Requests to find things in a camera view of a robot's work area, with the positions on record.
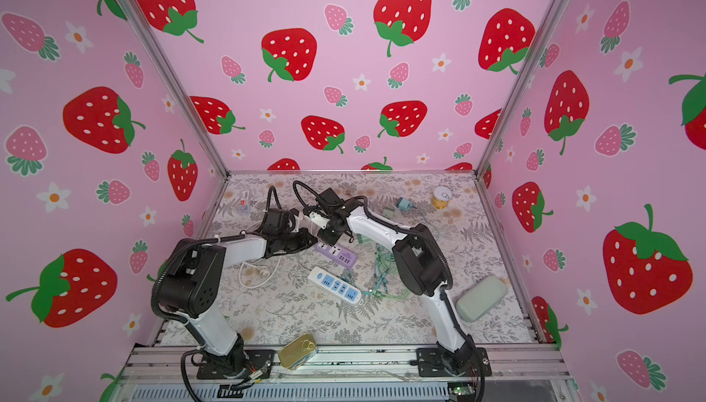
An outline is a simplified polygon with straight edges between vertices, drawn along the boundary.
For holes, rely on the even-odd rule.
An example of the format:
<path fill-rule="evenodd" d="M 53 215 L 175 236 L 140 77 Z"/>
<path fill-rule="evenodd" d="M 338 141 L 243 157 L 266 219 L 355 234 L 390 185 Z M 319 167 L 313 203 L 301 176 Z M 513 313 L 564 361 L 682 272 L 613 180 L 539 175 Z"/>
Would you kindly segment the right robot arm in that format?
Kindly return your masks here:
<path fill-rule="evenodd" d="M 485 396 L 484 356 L 458 319 L 449 297 L 452 271 L 439 244 L 425 225 L 405 227 L 375 214 L 364 195 L 342 199 L 331 189 L 318 193 L 302 181 L 292 190 L 307 218 L 320 227 L 319 238 L 334 245 L 342 235 L 365 236 L 389 249 L 404 286 L 419 296 L 437 332 L 442 368 L 452 376 L 474 373 L 474 400 Z"/>

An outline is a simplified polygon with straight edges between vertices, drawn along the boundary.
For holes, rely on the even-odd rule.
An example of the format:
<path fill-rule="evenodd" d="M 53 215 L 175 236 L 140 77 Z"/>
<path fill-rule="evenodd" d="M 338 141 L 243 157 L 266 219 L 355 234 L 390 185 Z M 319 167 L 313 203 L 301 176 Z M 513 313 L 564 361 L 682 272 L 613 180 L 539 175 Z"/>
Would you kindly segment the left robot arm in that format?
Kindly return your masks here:
<path fill-rule="evenodd" d="M 273 186 L 268 189 L 266 207 L 262 221 L 253 231 L 180 240 L 154 280 L 150 298 L 153 313 L 181 324 L 197 343 L 196 348 L 182 354 L 179 363 L 185 389 L 195 401 L 200 397 L 189 381 L 187 359 L 196 355 L 202 357 L 199 368 L 211 366 L 225 377 L 242 377 L 235 385 L 237 391 L 254 385 L 253 379 L 246 376 L 251 361 L 244 339 L 216 304 L 224 270 L 245 262 L 295 254 L 317 242 L 308 229 L 301 229 L 299 212 L 281 206 Z"/>

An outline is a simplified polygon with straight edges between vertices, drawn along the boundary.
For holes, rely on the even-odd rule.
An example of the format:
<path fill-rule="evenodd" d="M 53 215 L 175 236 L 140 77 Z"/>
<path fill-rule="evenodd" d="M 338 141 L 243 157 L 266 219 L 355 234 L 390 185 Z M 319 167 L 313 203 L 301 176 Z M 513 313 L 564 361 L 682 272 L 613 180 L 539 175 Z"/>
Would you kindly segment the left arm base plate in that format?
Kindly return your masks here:
<path fill-rule="evenodd" d="M 243 350 L 228 356 L 206 353 L 197 372 L 198 380 L 235 379 L 244 380 L 255 372 L 259 379 L 270 378 L 276 352 L 268 349 Z"/>

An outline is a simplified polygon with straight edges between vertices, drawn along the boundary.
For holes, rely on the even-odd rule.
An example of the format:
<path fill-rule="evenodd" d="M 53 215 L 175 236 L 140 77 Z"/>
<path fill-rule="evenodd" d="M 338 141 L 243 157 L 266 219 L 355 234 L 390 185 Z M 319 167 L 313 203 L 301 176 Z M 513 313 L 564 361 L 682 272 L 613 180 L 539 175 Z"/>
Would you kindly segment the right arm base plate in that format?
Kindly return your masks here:
<path fill-rule="evenodd" d="M 416 356 L 414 364 L 421 377 L 489 377 L 493 373 L 487 351 L 482 348 L 463 348 L 455 353 L 439 346 L 418 348 Z"/>

